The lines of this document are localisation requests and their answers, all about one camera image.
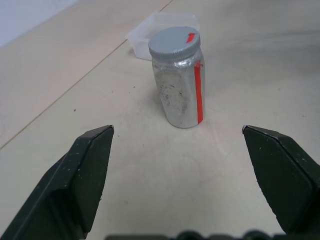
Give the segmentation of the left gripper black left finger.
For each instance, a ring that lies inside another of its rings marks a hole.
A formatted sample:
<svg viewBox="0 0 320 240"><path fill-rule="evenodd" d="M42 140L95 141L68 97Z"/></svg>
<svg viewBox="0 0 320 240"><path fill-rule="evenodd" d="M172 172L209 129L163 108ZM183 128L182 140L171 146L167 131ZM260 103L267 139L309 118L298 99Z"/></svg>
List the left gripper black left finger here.
<svg viewBox="0 0 320 240"><path fill-rule="evenodd" d="M113 125L89 130L43 175L0 240L85 240L107 177Z"/></svg>

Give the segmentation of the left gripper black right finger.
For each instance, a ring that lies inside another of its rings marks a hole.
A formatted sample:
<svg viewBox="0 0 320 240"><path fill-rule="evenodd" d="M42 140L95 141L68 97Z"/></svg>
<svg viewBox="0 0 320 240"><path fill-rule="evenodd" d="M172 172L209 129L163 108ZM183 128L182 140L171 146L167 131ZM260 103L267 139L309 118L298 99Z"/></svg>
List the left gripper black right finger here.
<svg viewBox="0 0 320 240"><path fill-rule="evenodd" d="M291 137L244 125L258 185L286 234L320 235L320 165Z"/></svg>

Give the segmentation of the silver bottle with red stripe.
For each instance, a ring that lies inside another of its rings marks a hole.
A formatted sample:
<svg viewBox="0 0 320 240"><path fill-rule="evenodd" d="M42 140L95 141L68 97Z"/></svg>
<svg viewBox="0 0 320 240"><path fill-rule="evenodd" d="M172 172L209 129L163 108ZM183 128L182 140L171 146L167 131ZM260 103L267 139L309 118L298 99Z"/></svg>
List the silver bottle with red stripe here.
<svg viewBox="0 0 320 240"><path fill-rule="evenodd" d="M205 118L205 61L199 49L176 62L152 60L152 70L168 122L192 128Z"/></svg>

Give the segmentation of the grey round lid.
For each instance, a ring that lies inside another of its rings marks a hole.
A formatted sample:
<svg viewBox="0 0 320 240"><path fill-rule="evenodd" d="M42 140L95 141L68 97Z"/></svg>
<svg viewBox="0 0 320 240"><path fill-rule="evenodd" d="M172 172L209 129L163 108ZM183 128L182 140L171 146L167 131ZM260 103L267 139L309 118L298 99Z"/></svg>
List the grey round lid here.
<svg viewBox="0 0 320 240"><path fill-rule="evenodd" d="M194 55L201 46L198 30L187 26L175 26L154 34L148 49L152 59L178 61Z"/></svg>

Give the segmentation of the clear plastic container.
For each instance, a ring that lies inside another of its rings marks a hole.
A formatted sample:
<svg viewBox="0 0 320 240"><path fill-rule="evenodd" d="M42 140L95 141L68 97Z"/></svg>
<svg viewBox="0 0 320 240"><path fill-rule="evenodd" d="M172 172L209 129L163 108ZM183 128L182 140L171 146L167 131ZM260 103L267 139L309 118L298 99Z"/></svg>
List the clear plastic container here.
<svg viewBox="0 0 320 240"><path fill-rule="evenodd" d="M199 31L200 21L192 13L157 11L131 30L126 35L126 39L137 58L150 61L152 59L148 47L150 38L171 27L191 27Z"/></svg>

